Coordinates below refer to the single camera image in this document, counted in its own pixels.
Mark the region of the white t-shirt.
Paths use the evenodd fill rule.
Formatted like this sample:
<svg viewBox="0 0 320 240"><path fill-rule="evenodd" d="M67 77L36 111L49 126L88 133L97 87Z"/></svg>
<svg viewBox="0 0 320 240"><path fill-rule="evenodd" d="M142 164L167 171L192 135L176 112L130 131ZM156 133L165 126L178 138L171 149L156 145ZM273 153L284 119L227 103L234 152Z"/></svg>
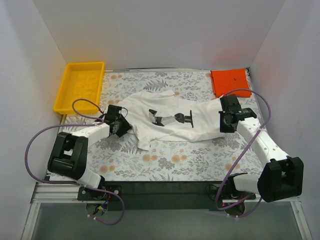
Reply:
<svg viewBox="0 0 320 240"><path fill-rule="evenodd" d="M220 131L219 99L196 102L182 99L172 90L141 91L118 104L127 109L125 118L141 150L148 150L153 140L198 142L225 136Z"/></svg>

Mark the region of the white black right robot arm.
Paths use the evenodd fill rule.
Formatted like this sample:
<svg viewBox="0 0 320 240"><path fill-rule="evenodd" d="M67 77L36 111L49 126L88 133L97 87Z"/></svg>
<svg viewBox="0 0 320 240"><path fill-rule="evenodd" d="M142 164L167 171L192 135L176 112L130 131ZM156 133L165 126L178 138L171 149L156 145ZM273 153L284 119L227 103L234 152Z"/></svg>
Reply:
<svg viewBox="0 0 320 240"><path fill-rule="evenodd" d="M237 199L244 192L258 194L269 203L302 194L304 164L299 157L291 157L263 130L257 115L250 108L242 108L236 95L220 98L220 131L240 134L258 157L261 174L228 174L218 192Z"/></svg>

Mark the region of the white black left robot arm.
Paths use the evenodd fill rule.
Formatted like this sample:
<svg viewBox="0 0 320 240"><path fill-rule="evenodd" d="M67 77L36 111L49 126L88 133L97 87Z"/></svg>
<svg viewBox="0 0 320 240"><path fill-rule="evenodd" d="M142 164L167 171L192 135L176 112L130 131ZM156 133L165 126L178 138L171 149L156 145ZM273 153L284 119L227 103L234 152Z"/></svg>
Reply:
<svg viewBox="0 0 320 240"><path fill-rule="evenodd" d="M107 112L101 115L102 121L93 126L71 133L60 132L53 145L48 170L89 187L89 194L95 200L103 199L107 193L102 184L104 178L87 168L88 148L112 135L120 138L131 129L127 114L123 112L128 113L124 107L109 105Z"/></svg>

